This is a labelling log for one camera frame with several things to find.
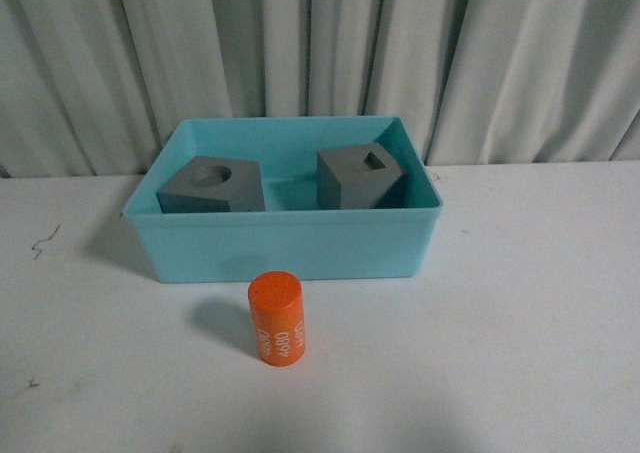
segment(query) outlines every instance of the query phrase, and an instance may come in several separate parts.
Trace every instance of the white table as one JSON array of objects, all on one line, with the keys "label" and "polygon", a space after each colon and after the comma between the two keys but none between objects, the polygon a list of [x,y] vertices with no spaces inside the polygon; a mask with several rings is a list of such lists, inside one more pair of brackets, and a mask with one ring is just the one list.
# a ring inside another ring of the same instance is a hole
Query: white table
[{"label": "white table", "polygon": [[284,369],[247,283],[154,280],[139,177],[1,180],[0,451],[640,451],[640,162],[430,172],[421,273],[304,282]]}]

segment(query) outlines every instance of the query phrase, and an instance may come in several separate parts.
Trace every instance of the small scratch mark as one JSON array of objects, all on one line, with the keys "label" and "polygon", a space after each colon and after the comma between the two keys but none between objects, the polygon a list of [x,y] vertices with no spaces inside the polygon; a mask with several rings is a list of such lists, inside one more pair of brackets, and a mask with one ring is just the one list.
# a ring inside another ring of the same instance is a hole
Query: small scratch mark
[{"label": "small scratch mark", "polygon": [[53,233],[51,233],[51,235],[49,235],[47,238],[42,238],[41,240],[38,240],[34,243],[34,245],[31,247],[31,249],[36,252],[36,256],[33,257],[33,261],[36,261],[38,257],[42,254],[42,248],[40,248],[38,245],[40,243],[44,243],[45,241],[53,240],[53,237],[56,236],[56,233],[58,233],[58,230],[60,229],[61,226],[62,226],[62,223],[58,223],[58,226],[56,226],[56,229],[53,230]]}]

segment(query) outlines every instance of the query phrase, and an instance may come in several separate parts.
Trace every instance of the gray block with circular hole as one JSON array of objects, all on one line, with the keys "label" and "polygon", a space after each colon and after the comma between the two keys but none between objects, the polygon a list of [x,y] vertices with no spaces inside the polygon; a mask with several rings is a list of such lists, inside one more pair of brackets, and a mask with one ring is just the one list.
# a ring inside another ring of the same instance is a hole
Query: gray block with circular hole
[{"label": "gray block with circular hole", "polygon": [[196,156],[156,196],[163,213],[265,211],[257,161]]},{"label": "gray block with circular hole", "polygon": [[318,152],[317,200],[326,210],[402,208],[407,172],[379,143]]}]

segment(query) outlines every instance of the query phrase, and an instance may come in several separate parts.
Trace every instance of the light blue plastic bin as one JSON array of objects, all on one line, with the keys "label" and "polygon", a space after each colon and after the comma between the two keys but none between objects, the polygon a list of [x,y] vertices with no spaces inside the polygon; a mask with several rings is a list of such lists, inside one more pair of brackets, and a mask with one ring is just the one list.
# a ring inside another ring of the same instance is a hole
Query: light blue plastic bin
[{"label": "light blue plastic bin", "polygon": [[[320,210],[318,150],[378,141],[409,172],[404,208]],[[260,162],[266,212],[163,214],[162,187],[197,155]],[[413,276],[442,200],[396,117],[196,119],[180,123],[123,213],[165,283]]]}]

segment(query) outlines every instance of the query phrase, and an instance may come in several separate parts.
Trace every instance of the curtain fold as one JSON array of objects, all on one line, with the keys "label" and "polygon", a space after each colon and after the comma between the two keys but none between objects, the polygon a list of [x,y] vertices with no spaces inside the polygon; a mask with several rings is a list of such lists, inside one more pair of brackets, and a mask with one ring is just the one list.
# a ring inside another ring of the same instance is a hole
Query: curtain fold
[{"label": "curtain fold", "polygon": [[0,175],[186,118],[399,115],[428,164],[640,159],[640,0],[0,0]]},{"label": "curtain fold", "polygon": [[640,110],[639,7],[470,0],[429,163],[623,157]]}]

